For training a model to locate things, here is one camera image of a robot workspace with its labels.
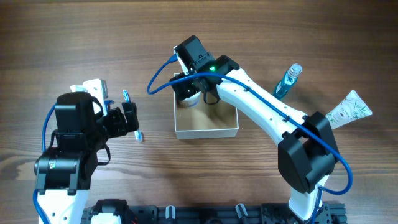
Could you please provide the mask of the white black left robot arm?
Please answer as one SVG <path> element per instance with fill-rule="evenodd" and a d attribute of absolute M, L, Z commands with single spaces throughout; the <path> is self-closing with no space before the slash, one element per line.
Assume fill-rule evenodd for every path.
<path fill-rule="evenodd" d="M 34 164 L 34 207 L 40 223 L 80 223 L 88 200 L 91 176 L 102 163 L 98 151 L 109 152 L 107 141 L 139 129 L 137 106 L 131 100 L 110 109 L 94 105 L 87 92 L 66 93 L 50 110 L 57 128 Z"/>

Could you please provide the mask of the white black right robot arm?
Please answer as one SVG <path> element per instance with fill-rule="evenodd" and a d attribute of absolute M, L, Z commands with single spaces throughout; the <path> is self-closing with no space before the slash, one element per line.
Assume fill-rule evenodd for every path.
<path fill-rule="evenodd" d="M 178 100 L 209 93 L 242 111 L 275 142 L 279 173 L 292 189 L 289 210 L 301 221 L 312 221 L 322 204 L 321 189 L 340 158 L 327 118 L 287 106 L 228 56 L 214 58 L 195 35 L 175 46 L 170 60 L 182 67 L 171 79 Z"/>

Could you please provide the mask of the white leaf-print cream tube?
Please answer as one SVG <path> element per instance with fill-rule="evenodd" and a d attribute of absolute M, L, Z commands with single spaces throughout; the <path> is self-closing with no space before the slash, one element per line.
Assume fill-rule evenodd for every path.
<path fill-rule="evenodd" d="M 355 90 L 351 90 L 348 95 L 331 110 L 326 118 L 329 120 L 331 128 L 336 129 L 353 121 L 371 116 L 373 112 L 360 98 Z"/>

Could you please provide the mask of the blue mouthwash bottle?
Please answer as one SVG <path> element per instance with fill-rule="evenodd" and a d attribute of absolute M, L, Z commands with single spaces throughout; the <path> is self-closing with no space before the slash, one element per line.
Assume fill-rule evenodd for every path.
<path fill-rule="evenodd" d="M 288 91 L 295 85 L 300 74 L 302 73 L 302 66 L 295 63 L 285 72 L 280 82 L 276 85 L 273 91 L 273 96 L 281 100 Z"/>

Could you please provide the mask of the white round jar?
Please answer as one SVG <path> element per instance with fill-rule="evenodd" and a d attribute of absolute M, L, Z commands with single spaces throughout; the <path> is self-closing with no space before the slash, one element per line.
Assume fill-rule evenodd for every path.
<path fill-rule="evenodd" d="M 201 95 L 201 93 L 198 92 L 188 98 L 185 98 L 184 100 L 180 100 L 179 104 L 180 104 L 180 106 L 186 107 L 186 108 L 195 106 L 200 100 L 200 95 Z"/>

